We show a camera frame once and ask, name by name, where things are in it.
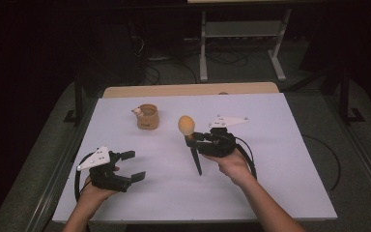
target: white table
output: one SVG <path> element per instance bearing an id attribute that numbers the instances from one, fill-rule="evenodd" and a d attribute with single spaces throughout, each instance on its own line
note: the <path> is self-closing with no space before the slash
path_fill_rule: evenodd
<path id="1" fill-rule="evenodd" d="M 136 126 L 131 110 L 142 103 L 158 107 L 160 124 L 156 130 Z M 92 221 L 255 220 L 243 193 L 219 172 L 216 163 L 201 157 L 203 174 L 198 175 L 178 130 L 179 118 L 189 115 L 196 123 L 195 131 L 208 132 L 208 124 L 217 114 L 248 117 L 248 123 L 228 131 L 249 144 L 259 182 L 293 218 L 337 218 L 284 95 L 272 93 L 100 99 L 73 166 L 98 147 L 107 145 L 113 152 L 136 152 L 134 159 L 117 163 L 121 167 L 118 175 L 129 177 L 141 171 L 147 174 L 128 192 L 110 197 Z M 66 221 L 75 205 L 74 173 L 75 169 L 60 198 L 54 221 Z M 82 171 L 81 186 L 88 174 L 87 170 Z"/>

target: gray carpet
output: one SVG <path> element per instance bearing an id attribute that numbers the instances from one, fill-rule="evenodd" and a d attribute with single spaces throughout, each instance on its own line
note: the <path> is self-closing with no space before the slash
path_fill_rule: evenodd
<path id="1" fill-rule="evenodd" d="M 209 82 L 273 81 L 280 89 L 289 87 L 310 75 L 298 70 L 306 46 L 306 42 L 286 42 L 281 47 L 279 57 L 288 78 L 285 82 L 276 80 L 265 45 L 245 52 L 248 63 L 241 67 L 221 65 L 209 60 Z M 226 52 L 220 55 L 230 56 Z M 160 84 L 193 83 L 191 71 L 198 77 L 198 59 L 195 55 L 185 58 L 185 66 L 177 62 L 169 64 L 171 61 L 166 63 L 168 64 L 159 63 L 153 66 L 160 72 Z M 153 82 L 153 78 L 149 76 L 145 84 Z M 361 111 L 366 122 L 352 123 L 347 127 L 338 119 L 336 113 L 337 95 L 325 97 L 317 91 L 322 81 L 322 78 L 318 79 L 296 93 L 287 93 L 286 98 L 301 133 L 312 136 L 305 137 L 304 141 L 327 191 L 337 177 L 337 163 L 331 150 L 340 160 L 341 180 L 331 198 L 338 219 L 308 221 L 302 224 L 308 231 L 317 232 L 371 231 L 371 179 L 351 139 L 354 134 L 371 159 L 371 104 L 363 90 L 352 83 L 350 105 Z M 85 111 L 88 115 L 95 102 L 96 100 L 86 99 Z M 63 122 L 71 109 L 72 85 L 65 90 L 53 109 L 1 208 L 0 231 L 42 231 L 43 228 L 44 231 L 62 230 L 63 224 L 50 221 L 50 217 L 71 170 L 73 148 L 82 137 L 85 126 L 76 128 L 72 123 Z M 58 167 L 61 167 L 61 170 L 54 173 Z M 91 228 L 92 231 L 125 231 L 126 226 L 92 224 Z"/>

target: wooden cup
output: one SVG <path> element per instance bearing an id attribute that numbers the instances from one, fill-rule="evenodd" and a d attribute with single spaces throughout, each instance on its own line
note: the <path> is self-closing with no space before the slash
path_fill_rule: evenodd
<path id="1" fill-rule="evenodd" d="M 137 127 L 142 130 L 154 130 L 158 127 L 158 110 L 153 104 L 139 106 L 143 115 L 137 117 Z"/>

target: dark background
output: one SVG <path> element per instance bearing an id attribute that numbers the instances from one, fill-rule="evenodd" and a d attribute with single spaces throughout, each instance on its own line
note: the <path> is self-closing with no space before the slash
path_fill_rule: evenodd
<path id="1" fill-rule="evenodd" d="M 171 46 L 177 55 L 183 37 L 199 37 L 198 12 L 87 16 L 55 6 L 47 0 L 0 1 L 0 206 L 54 104 L 77 74 L 93 96 L 108 85 L 138 84 L 142 61 L 133 55 L 130 35 L 142 36 L 154 48 Z M 285 39 L 303 37 L 310 41 L 303 69 L 317 72 L 340 64 L 371 98 L 371 1 L 363 7 L 294 9 Z"/>

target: metal stand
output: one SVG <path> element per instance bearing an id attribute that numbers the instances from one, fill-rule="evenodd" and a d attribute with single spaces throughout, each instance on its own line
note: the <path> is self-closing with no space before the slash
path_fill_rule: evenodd
<path id="1" fill-rule="evenodd" d="M 364 122 L 363 116 L 357 108 L 351 108 L 354 117 L 348 115 L 349 108 L 349 74 L 346 68 L 343 69 L 342 81 L 340 83 L 340 97 L 339 97 L 339 114 L 346 125 L 352 122 Z"/>
<path id="2" fill-rule="evenodd" d="M 74 77 L 74 107 L 75 110 L 69 110 L 65 123 L 74 123 L 74 126 L 77 127 L 83 117 L 83 97 L 82 97 L 82 85 L 80 83 L 80 74 L 78 73 Z"/>
<path id="3" fill-rule="evenodd" d="M 224 22 L 208 22 L 206 20 L 206 12 L 203 12 L 201 19 L 200 80 L 202 82 L 208 81 L 206 38 L 221 37 L 276 37 L 276 45 L 268 53 L 278 80 L 286 80 L 277 55 L 285 35 L 291 11 L 291 9 L 287 9 L 282 20 Z"/>

